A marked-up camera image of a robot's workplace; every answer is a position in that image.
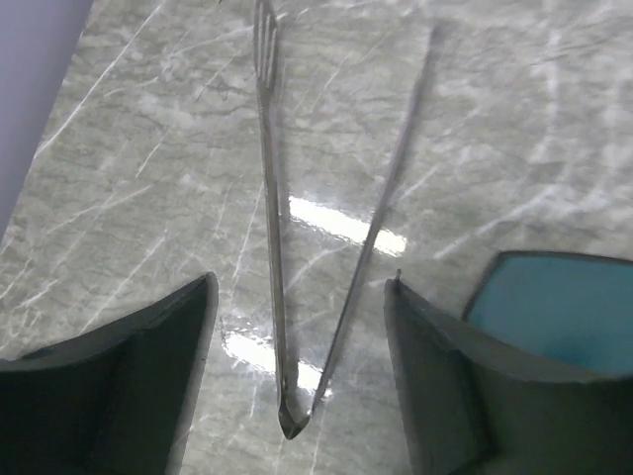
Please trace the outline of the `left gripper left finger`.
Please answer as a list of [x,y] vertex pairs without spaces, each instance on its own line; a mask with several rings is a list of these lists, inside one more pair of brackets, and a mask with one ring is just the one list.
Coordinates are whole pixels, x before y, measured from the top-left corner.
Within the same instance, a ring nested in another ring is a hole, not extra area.
[[206,273],[93,331],[1,363],[5,474],[175,474],[219,303]]

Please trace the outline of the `steel slotted tongs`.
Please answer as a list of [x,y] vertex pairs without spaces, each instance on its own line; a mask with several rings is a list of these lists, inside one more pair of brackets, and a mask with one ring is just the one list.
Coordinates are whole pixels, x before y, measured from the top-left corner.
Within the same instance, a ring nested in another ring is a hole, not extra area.
[[360,294],[365,267],[370,261],[377,236],[381,230],[390,204],[391,195],[396,188],[401,165],[406,156],[407,143],[412,131],[414,115],[419,109],[422,89],[426,81],[427,66],[424,65],[422,67],[411,90],[404,122],[399,130],[396,145],[390,158],[389,173],[380,199],[372,215],[368,232],[363,241],[328,354],[314,392],[312,405],[305,415],[299,417],[294,415],[291,410],[293,384],[291,382],[291,355],[287,343],[282,218],[279,195],[279,159],[274,138],[276,132],[274,112],[276,105],[279,26],[271,2],[256,1],[254,3],[252,32],[253,66],[258,102],[260,151],[263,165],[263,184],[266,204],[278,422],[284,437],[288,440],[292,440],[309,424],[320,401],[325,395],[329,381],[334,373],[338,356],[344,345],[345,328],[352,317]]

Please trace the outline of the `teal square plate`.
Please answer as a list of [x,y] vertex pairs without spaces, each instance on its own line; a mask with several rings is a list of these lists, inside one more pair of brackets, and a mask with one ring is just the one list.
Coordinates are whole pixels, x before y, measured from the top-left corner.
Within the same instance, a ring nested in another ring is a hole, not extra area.
[[463,312],[504,343],[598,373],[632,372],[632,263],[507,250],[489,263]]

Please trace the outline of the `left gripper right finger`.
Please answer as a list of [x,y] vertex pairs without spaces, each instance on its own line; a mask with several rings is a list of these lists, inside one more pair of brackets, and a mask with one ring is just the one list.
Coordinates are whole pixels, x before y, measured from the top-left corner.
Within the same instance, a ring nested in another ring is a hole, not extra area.
[[632,379],[535,356],[385,286],[389,349],[417,474],[628,474]]

